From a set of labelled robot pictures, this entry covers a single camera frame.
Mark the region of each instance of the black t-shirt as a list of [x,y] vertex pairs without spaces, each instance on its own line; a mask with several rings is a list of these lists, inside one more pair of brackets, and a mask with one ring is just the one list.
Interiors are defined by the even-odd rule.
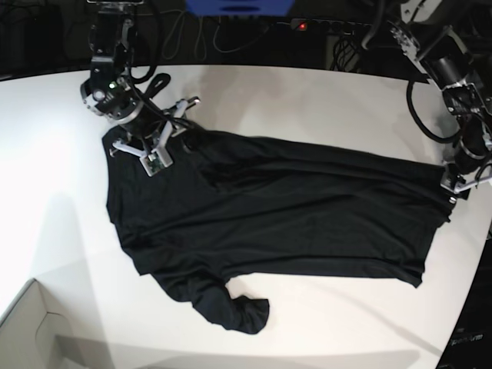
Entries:
[[[114,128],[105,150],[121,136]],[[321,145],[189,131],[149,178],[108,155],[108,211],[123,250],[176,301],[249,334],[268,300],[231,299],[254,272],[397,278],[417,287],[434,232],[453,209],[442,167]]]

